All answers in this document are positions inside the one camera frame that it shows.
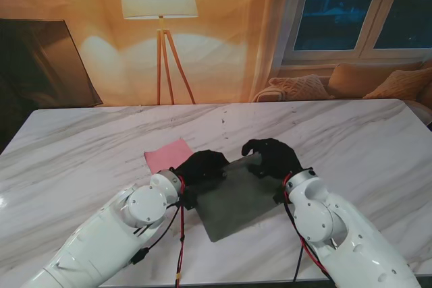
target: black glove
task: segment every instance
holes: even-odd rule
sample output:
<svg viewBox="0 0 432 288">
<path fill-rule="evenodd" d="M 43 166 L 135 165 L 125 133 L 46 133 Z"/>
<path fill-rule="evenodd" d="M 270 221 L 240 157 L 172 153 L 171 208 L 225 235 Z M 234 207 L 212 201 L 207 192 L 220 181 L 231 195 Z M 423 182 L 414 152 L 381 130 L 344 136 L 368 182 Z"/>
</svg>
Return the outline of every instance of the black glove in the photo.
<svg viewBox="0 0 432 288">
<path fill-rule="evenodd" d="M 294 150 L 274 138 L 250 140 L 243 145 L 242 155 L 248 155 L 251 150 L 261 155 L 261 164 L 249 165 L 248 170 L 259 178 L 270 175 L 284 179 L 288 173 L 295 175 L 304 170 Z"/>
<path fill-rule="evenodd" d="M 222 153 L 205 150 L 192 154 L 174 173 L 183 177 L 186 186 L 197 185 L 206 179 L 222 177 L 222 168 L 228 164 Z"/>
</svg>

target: window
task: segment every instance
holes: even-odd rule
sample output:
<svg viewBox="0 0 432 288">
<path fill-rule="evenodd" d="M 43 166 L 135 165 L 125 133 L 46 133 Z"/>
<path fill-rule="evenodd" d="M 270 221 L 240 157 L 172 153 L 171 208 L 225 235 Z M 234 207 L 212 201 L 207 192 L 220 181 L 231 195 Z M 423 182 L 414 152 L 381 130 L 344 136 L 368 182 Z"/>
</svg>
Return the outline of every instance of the window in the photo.
<svg viewBox="0 0 432 288">
<path fill-rule="evenodd" d="M 432 0 L 289 0 L 283 65 L 297 61 L 423 58 Z"/>
</svg>

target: window frame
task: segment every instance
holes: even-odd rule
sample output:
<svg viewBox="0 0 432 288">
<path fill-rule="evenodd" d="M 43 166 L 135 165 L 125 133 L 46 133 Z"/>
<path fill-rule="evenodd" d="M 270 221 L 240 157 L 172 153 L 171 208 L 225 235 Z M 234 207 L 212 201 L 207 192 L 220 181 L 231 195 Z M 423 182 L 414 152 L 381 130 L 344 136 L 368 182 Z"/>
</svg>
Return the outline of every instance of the window frame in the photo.
<svg viewBox="0 0 432 288">
<path fill-rule="evenodd" d="M 300 61 L 330 62 L 336 60 L 377 61 L 380 59 L 423 58 L 432 49 L 374 49 L 385 20 L 394 0 L 372 0 L 363 21 L 354 49 L 351 50 L 300 50 L 294 51 L 294 45 L 303 15 L 306 0 L 287 0 L 283 24 L 278 45 L 284 46 L 281 65 Z"/>
</svg>

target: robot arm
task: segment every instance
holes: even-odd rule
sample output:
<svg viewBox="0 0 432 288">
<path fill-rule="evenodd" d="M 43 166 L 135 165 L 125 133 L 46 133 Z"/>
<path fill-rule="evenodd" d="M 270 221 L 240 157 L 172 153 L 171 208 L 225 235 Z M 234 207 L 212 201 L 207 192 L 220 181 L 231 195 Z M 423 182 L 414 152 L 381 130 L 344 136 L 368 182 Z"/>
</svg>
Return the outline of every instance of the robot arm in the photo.
<svg viewBox="0 0 432 288">
<path fill-rule="evenodd" d="M 121 191 L 77 228 L 23 288 L 98 287 L 127 266 L 156 233 L 167 207 L 178 201 L 180 188 L 174 173 L 161 171 L 149 185 Z"/>
<path fill-rule="evenodd" d="M 420 288 L 403 257 L 351 203 L 331 194 L 315 172 L 286 185 L 298 232 L 341 288 Z"/>
</svg>

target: pink napkin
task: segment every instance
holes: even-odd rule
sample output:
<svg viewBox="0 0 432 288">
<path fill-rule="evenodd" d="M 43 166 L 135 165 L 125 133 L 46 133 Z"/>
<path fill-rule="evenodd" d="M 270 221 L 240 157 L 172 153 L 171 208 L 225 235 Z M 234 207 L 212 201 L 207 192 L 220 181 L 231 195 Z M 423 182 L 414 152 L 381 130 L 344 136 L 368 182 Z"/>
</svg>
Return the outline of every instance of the pink napkin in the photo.
<svg viewBox="0 0 432 288">
<path fill-rule="evenodd" d="M 144 158 L 151 173 L 157 173 L 170 167 L 177 168 L 192 154 L 189 145 L 181 138 L 156 151 L 144 152 Z"/>
</svg>

